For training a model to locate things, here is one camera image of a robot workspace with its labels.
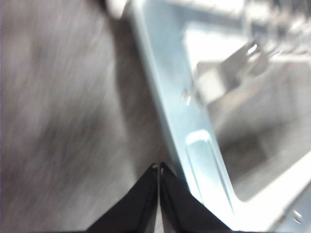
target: gray carpet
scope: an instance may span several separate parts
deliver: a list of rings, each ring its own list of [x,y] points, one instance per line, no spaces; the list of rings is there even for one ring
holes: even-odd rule
[[[1,232],[85,229],[170,163],[126,21],[92,0],[4,0],[1,36]]]

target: silver metal frame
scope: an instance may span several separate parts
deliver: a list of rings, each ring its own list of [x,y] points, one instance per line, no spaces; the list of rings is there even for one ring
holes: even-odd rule
[[[240,226],[246,221],[237,213],[243,203],[234,193],[207,109],[189,94],[193,74],[183,44],[189,23],[224,24],[241,35],[243,19],[206,14],[161,0],[132,0],[130,7],[149,86],[178,175],[222,222],[233,230],[244,230]],[[307,179],[299,186],[304,187]]]

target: gray fabric surface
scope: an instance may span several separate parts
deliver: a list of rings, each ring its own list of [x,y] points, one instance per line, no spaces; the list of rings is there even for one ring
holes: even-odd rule
[[[85,229],[170,163],[127,22],[91,0],[4,0],[1,36],[1,232]]]

